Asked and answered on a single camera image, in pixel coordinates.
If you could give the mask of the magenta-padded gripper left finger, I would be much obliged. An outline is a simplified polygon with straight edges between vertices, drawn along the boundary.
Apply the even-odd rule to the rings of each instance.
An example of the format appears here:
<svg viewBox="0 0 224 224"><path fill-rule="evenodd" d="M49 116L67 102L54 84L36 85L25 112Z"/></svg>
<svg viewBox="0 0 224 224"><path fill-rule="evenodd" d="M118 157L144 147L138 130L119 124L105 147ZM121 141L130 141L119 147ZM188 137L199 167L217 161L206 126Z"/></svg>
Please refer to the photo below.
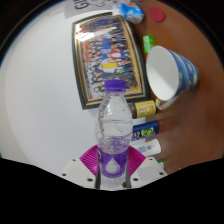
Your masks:
<svg viewBox="0 0 224 224"><path fill-rule="evenodd" d="M80 158L72 158L60 176L78 186L99 189L100 170L97 146L88 149Z"/></svg>

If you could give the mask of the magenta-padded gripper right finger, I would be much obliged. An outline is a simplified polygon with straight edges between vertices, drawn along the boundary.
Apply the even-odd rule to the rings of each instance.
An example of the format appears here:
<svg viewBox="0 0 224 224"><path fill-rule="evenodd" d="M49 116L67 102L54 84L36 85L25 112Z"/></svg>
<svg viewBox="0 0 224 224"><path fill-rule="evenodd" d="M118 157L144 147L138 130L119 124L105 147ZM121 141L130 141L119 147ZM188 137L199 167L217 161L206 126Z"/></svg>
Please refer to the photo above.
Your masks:
<svg viewBox="0 0 224 224"><path fill-rule="evenodd" d="M140 188L166 177L167 173L154 157L145 157L129 147L126 168L126 186Z"/></svg>

